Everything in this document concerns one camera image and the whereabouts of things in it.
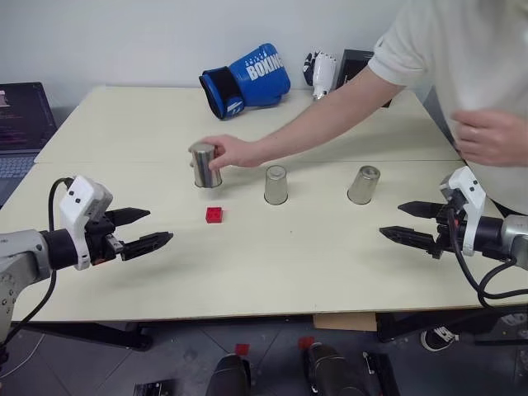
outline laptop screen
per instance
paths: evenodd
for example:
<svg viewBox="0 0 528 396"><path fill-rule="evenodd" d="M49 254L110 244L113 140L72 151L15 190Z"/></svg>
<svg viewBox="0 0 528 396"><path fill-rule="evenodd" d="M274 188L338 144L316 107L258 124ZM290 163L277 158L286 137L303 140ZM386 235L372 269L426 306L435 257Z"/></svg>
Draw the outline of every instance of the laptop screen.
<svg viewBox="0 0 528 396"><path fill-rule="evenodd" d="M56 130L40 82L0 84L0 152L38 152Z"/></svg>

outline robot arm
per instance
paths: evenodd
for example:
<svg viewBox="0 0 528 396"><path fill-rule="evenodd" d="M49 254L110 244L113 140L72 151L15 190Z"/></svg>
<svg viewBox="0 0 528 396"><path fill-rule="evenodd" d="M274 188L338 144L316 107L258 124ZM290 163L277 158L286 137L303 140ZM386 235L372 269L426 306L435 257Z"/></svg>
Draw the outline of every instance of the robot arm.
<svg viewBox="0 0 528 396"><path fill-rule="evenodd" d="M447 204L408 202L399 206L410 215L436 219L438 237L404 227L386 227L379 231L396 243L425 250L438 259L444 251L456 255L466 279L478 293L486 308L493 308L485 299L507 299L528 295L528 289L492 294L486 291L491 279L511 266L528 271L528 216L510 215L505 219L482 216L486 195L468 167L455 171L441 183ZM478 283L471 274L464 256L481 252L483 256L504 262Z"/></svg>
<svg viewBox="0 0 528 396"><path fill-rule="evenodd" d="M134 208L106 211L111 193L101 184L77 176L60 202L64 229L0 233L0 342L6 340L18 295L28 285L67 266L78 270L121 255L129 260L158 250L172 233L154 233L132 243L119 241L116 227L150 212Z"/></svg>

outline person's arm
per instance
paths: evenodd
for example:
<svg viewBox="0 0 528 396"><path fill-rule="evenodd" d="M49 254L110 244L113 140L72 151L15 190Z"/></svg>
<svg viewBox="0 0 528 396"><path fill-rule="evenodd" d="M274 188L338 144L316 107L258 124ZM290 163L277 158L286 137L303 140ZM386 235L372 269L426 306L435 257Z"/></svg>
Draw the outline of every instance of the person's arm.
<svg viewBox="0 0 528 396"><path fill-rule="evenodd" d="M210 167L255 167L312 149L344 134L402 89L402 86L385 81L366 67L348 84L314 103L286 126L256 142L245 142L229 135L203 139L202 142L217 147L218 157L210 163Z"/></svg>

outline white wall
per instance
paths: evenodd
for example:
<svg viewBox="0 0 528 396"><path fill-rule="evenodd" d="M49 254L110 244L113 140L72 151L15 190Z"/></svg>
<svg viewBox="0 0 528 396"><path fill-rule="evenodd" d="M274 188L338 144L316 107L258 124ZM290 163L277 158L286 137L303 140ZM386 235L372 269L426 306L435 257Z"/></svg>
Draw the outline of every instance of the white wall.
<svg viewBox="0 0 528 396"><path fill-rule="evenodd" d="M1 0L0 82L41 81L58 122L98 84L198 86L264 42L293 87L304 56L371 50L404 0Z"/></svg>

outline red block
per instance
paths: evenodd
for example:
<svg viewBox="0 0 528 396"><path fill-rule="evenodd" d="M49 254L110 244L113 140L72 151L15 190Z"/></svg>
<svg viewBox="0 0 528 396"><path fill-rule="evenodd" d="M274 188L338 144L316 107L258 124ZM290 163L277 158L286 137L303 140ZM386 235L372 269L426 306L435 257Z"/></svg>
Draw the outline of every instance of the red block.
<svg viewBox="0 0 528 396"><path fill-rule="evenodd" d="M314 342L315 342L315 338L313 337L301 337L298 341L299 349L301 351L304 351L310 348Z"/></svg>
<svg viewBox="0 0 528 396"><path fill-rule="evenodd" d="M205 212L207 223L222 223L222 208L207 208Z"/></svg>
<svg viewBox="0 0 528 396"><path fill-rule="evenodd" d="M234 353L239 356L247 356L249 353L249 344L237 344L234 348Z"/></svg>

